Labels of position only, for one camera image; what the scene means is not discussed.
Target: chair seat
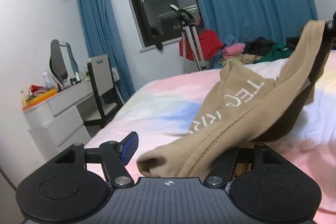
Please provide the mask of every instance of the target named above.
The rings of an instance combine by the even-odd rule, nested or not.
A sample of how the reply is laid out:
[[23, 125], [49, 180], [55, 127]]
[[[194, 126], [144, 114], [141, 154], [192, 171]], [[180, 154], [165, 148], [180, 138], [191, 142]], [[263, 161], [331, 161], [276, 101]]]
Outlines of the chair seat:
[[[116, 108], [118, 105], [116, 103], [112, 103], [112, 104], [103, 104], [103, 110], [105, 115], [108, 115], [114, 108]], [[94, 121], [94, 120], [99, 120], [101, 119], [99, 110], [97, 108], [97, 106], [95, 105], [94, 107], [87, 109], [85, 111], [85, 113], [81, 114], [83, 122], [88, 122], [88, 121]]]

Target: dark window frame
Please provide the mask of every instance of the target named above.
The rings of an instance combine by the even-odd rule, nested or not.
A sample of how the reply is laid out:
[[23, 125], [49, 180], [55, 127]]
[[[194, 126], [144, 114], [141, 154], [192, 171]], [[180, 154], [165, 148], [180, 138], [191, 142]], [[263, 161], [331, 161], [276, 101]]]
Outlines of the dark window frame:
[[181, 37], [182, 32], [181, 29], [153, 37], [151, 34], [151, 28], [149, 25], [148, 18], [144, 6], [142, 4], [142, 0], [131, 0], [131, 2], [133, 5], [133, 9], [135, 12], [135, 16], [139, 25], [140, 33], [142, 35], [145, 48], [159, 42], [165, 42]]

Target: white dressing table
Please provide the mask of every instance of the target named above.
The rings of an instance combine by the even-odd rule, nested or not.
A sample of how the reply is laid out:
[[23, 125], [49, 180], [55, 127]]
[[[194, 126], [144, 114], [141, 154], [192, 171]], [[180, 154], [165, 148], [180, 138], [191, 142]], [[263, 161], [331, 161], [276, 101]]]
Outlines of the white dressing table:
[[90, 135], [77, 105], [93, 96], [89, 79], [24, 111], [30, 134], [45, 160], [50, 160], [73, 143], [86, 144]]

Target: bedspread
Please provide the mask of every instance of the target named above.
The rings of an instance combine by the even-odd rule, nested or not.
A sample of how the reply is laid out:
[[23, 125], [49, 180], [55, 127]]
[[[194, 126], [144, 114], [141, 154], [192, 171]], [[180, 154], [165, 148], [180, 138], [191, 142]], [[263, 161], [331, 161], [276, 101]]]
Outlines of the bedspread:
[[[316, 84], [314, 102], [304, 106], [292, 132], [271, 145], [321, 187], [323, 198], [315, 221], [323, 224], [336, 223], [335, 57], [336, 52], [331, 52], [325, 72]], [[276, 78], [285, 62], [286, 59], [280, 59], [245, 66], [263, 77]], [[109, 140], [120, 141], [131, 131], [136, 131], [139, 148], [127, 170], [137, 181], [141, 176], [136, 165], [137, 158], [187, 134], [205, 96], [217, 81], [219, 70], [208, 70], [145, 85], [86, 147], [98, 147]], [[100, 165], [89, 165], [88, 169], [104, 177]]]

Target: metal screw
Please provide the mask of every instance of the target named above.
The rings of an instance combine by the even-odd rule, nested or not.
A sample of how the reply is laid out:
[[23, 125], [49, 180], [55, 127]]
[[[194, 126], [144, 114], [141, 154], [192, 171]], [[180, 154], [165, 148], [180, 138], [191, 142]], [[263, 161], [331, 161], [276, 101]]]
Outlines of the metal screw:
[[131, 182], [129, 177], [117, 177], [114, 182], [119, 185], [127, 185]]
[[220, 185], [221, 183], [223, 183], [223, 179], [220, 177], [208, 177], [207, 183], [211, 185]]

